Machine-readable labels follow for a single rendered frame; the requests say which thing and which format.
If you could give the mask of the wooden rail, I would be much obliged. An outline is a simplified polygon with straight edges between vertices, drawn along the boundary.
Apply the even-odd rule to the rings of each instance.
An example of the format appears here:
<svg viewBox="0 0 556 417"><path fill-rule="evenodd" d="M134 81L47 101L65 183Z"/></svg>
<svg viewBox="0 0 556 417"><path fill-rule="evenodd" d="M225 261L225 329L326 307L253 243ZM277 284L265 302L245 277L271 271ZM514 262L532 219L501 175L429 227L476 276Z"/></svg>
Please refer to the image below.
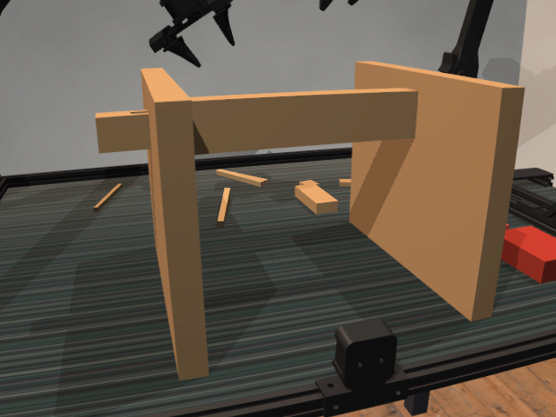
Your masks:
<svg viewBox="0 0 556 417"><path fill-rule="evenodd" d="M415 138L418 90L190 97L195 154ZM148 110L96 113L99 154L151 149Z"/></svg>

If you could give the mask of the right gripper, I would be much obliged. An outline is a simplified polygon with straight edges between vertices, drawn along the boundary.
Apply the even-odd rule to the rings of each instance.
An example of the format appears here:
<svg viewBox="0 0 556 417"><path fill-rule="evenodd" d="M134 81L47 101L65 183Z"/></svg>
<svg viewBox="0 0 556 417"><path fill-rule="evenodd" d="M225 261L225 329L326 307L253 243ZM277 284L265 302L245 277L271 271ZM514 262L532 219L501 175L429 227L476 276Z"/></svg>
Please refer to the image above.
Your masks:
<svg viewBox="0 0 556 417"><path fill-rule="evenodd" d="M331 3L333 0L320 0L320 5L319 8L320 10L324 11ZM358 0L348 0L347 2L350 5L354 5Z"/></svg>

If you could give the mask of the tan wooden board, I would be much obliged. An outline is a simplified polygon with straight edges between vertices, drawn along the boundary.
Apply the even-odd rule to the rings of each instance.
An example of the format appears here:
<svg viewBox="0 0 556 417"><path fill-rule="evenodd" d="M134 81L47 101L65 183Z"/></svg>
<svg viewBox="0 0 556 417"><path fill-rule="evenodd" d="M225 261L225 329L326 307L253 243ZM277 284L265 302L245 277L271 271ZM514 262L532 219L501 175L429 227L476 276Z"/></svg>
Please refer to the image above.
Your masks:
<svg viewBox="0 0 556 417"><path fill-rule="evenodd" d="M525 87L355 62L418 90L415 138L353 142L349 222L469 321L492 317Z"/></svg>
<svg viewBox="0 0 556 417"><path fill-rule="evenodd" d="M149 112L149 174L154 158L158 257L169 297L163 290L178 377L183 381L209 376L192 100L163 68L141 70L143 108L148 101Z"/></svg>

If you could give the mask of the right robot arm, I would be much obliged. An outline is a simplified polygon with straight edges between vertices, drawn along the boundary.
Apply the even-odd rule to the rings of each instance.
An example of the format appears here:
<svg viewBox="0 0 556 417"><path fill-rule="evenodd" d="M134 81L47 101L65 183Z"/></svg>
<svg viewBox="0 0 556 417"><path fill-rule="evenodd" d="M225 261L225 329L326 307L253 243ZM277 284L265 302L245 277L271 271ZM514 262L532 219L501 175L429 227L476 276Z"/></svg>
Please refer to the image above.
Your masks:
<svg viewBox="0 0 556 417"><path fill-rule="evenodd" d="M451 53L444 52L441 73L477 78L478 50L493 0L470 0L458 42Z"/></svg>

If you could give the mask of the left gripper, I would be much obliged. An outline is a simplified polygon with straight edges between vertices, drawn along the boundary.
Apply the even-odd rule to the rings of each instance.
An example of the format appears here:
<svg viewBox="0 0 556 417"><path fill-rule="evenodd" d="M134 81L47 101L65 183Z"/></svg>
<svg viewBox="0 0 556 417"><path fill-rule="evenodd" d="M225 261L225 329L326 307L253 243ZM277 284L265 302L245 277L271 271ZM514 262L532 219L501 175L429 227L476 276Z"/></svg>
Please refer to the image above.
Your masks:
<svg viewBox="0 0 556 417"><path fill-rule="evenodd" d="M228 20L228 9L230 8L231 2L233 0L207 1L208 2L201 7L201 4L198 3L196 0L160 0L159 4L162 7L164 6L168 13L174 19L172 21L174 26L170 28L170 26L168 25L163 30L160 30L154 36L152 36L149 39L150 48L155 53L164 48L164 52L168 50L194 64L196 67L200 68L201 64L192 53L192 51L189 49L189 47L185 44L182 36L179 36L177 38L176 35L188 28L191 24L195 23L196 21L207 15L212 10L215 12L215 15L213 16L215 22L217 23L229 43L234 46L235 41ZM197 13L194 16L189 16L191 13L193 14L197 11L200 15ZM188 19L187 22L182 23L182 20L184 20L185 18Z"/></svg>

